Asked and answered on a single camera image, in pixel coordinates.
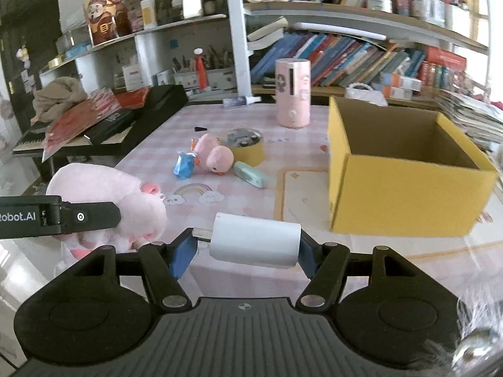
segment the piano keyboard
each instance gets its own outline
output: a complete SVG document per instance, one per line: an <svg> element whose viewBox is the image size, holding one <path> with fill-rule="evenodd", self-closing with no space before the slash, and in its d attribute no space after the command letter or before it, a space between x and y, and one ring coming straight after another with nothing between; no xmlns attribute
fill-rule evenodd
<svg viewBox="0 0 503 377"><path fill-rule="evenodd" d="M124 131L117 133L112 137L109 137L98 146L121 143L126 138L130 130L131 126L125 129ZM14 147L12 151L22 152L26 150L42 150L44 148L43 144L44 144L43 140L29 140L26 142L19 143L16 147ZM73 146L92 146L92 144L89 143L89 141L84 136L79 136L77 138L74 138L72 141L68 142L66 145L64 145L64 147L73 147Z"/></svg>

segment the blue candy wrapper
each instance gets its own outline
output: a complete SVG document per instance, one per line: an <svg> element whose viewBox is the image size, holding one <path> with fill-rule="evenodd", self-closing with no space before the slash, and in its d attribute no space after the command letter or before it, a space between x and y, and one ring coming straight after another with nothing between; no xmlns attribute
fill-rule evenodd
<svg viewBox="0 0 503 377"><path fill-rule="evenodd" d="M174 165L173 173L182 180L189 178L194 171L195 153L178 152L178 160Z"/></svg>

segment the pink stuffed pig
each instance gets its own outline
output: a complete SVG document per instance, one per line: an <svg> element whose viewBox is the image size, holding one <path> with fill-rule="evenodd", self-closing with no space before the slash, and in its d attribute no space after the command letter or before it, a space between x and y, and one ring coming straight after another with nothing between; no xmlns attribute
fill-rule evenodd
<svg viewBox="0 0 503 377"><path fill-rule="evenodd" d="M72 203L111 201L119 207L121 221L116 228L58 237L77 259L101 245L114 245L117 252L126 252L133 243L141 245L159 238L168 223L164 195L157 184L143 183L111 167L69 164L54 175L46 194Z"/></svg>
<svg viewBox="0 0 503 377"><path fill-rule="evenodd" d="M232 151L220 145L220 141L212 134L204 134L194 148L197 154L196 165L205 171L223 174L230 170L234 163Z"/></svg>

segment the yellow cardboard box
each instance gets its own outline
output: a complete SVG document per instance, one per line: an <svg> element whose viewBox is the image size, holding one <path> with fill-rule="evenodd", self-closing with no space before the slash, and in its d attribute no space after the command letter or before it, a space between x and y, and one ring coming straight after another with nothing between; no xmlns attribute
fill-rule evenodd
<svg viewBox="0 0 503 377"><path fill-rule="evenodd" d="M330 98L330 219L341 234L459 237L497 171L444 115Z"/></svg>

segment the pink checkered tablecloth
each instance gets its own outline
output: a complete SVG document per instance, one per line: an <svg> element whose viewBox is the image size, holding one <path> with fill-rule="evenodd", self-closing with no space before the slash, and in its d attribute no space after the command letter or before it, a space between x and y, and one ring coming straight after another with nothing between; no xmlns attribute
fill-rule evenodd
<svg viewBox="0 0 503 377"><path fill-rule="evenodd" d="M144 181L160 185L167 198L169 226L162 240L172 241L185 228L212 229L217 212L273 219L276 176L286 166L328 166L326 145L328 107L312 106L311 123L289 129L276 123L275 105L254 104L237 109L222 105L183 108L129 153L117 168ZM207 128L196 133L194 127ZM258 169L270 177L266 189L242 181L232 172L224 176L193 174L179 180L173 174L178 151L188 151L191 139L205 133L222 137L235 127L259 130L265 139L266 159ZM209 256L208 244L200 242L198 255L180 284L191 297L296 298L308 283L302 271L253 267L217 261Z"/></svg>
<svg viewBox="0 0 503 377"><path fill-rule="evenodd" d="M273 219L276 196L276 177L283 167L328 167L329 155L322 150L327 145L326 128L328 107L311 107L311 124L303 129L289 129L276 123L275 105L254 104L249 107L225 110L221 105L196 105L183 108L167 120L117 166L119 170L144 181L157 182L166 195L169 226L162 240L171 242L185 228L212 229L217 212ZM173 174L178 151L188 151L191 139L206 132L196 133L194 127L208 129L208 133L222 137L235 127L254 128L265 139L266 159L257 168L270 177L266 189L258 189L240 180L231 172L224 176L211 173L193 174L188 180L178 180ZM428 256L424 239L391 239L339 235L338 242L356 252L371 252L375 245L396 245L402 242L415 245L417 253L411 261L430 276L460 296L467 285L494 284L496 299L503 299L503 241L465 237L466 250ZM499 240L497 234L492 238ZM429 240L430 244L448 242L447 239ZM350 279L345 293L366 285L368 279ZM308 279L297 267L273 269L229 262L221 262L209 255L209 244L200 242L199 250L180 284L193 302L199 296L229 298L261 298L289 296L293 302L308 284ZM140 292L141 283L127 286Z"/></svg>

